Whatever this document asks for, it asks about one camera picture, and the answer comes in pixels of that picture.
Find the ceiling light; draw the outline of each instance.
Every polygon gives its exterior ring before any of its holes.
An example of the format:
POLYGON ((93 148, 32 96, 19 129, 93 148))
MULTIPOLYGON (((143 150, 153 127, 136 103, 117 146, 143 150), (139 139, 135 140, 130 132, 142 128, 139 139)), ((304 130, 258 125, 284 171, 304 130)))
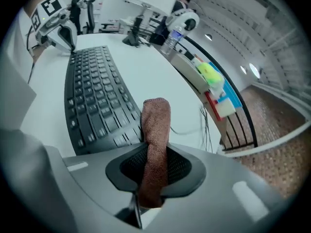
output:
POLYGON ((258 69, 252 64, 252 63, 249 63, 249 67, 251 68, 253 74, 260 79, 260 74, 258 72, 258 69))
POLYGON ((244 67, 242 67, 242 66, 240 66, 240 67, 241 67, 241 69, 242 69, 243 73, 245 73, 245 74, 246 74, 246 70, 245 70, 245 68, 244 68, 244 67))
POLYGON ((206 34, 205 36, 206 36, 206 38, 209 39, 210 41, 213 40, 213 37, 212 37, 210 34, 206 34))

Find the bottle label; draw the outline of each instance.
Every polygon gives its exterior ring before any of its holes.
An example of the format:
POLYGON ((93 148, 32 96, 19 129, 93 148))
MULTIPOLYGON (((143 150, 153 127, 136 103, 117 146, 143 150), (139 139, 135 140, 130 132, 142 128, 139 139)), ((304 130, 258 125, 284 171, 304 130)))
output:
POLYGON ((183 35, 180 32, 177 32, 176 30, 172 31, 171 36, 178 41, 183 37, 183 35))

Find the lamp stand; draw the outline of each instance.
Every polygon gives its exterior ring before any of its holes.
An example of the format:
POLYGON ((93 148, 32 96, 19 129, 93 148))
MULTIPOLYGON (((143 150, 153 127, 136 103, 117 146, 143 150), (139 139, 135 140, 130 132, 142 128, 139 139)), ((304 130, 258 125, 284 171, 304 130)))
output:
POLYGON ((127 44, 129 46, 135 46, 135 47, 139 46, 139 40, 138 40, 139 27, 141 25, 141 22, 144 19, 144 13, 146 9, 150 8, 150 6, 147 4, 143 4, 142 6, 143 8, 140 12, 140 15, 136 17, 134 25, 131 29, 131 32, 125 39, 122 40, 124 44, 127 44))

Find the neon yellow cloth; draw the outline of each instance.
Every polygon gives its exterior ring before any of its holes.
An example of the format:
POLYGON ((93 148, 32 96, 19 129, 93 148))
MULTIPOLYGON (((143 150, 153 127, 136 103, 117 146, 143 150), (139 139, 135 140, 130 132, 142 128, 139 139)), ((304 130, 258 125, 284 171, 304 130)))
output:
POLYGON ((197 68, 209 85, 213 85, 222 80, 220 74, 206 62, 201 63, 197 68))

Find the black fisheye border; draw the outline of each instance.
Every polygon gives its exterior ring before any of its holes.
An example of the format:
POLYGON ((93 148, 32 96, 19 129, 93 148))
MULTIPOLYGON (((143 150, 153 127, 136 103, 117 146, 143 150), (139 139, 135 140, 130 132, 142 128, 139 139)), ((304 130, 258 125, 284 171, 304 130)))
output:
MULTIPOLYGON (((303 29, 309 42, 311 39, 311 21, 310 21, 310 0, 285 0, 288 6, 293 10, 297 19, 302 24, 303 29)), ((1 6, 1 31, 0 40, 3 41, 5 34, 10 27, 12 21, 16 17, 20 8, 27 2, 27 0, 2 0, 1 6)), ((2 228, 14 230, 31 230, 32 232, 51 232, 41 222, 39 222, 30 211, 23 206, 23 204, 16 198, 13 192, 9 189, 6 180, 0 172, 0 188, 2 198, 2 228)), ((280 214, 276 221, 271 224, 266 224, 265 227, 258 226, 253 228, 250 232, 280 232, 281 230, 301 230, 304 227, 310 227, 310 213, 311 206, 311 176, 310 173, 306 178, 304 184, 300 188, 297 195, 289 199, 288 207, 285 213, 280 214)))

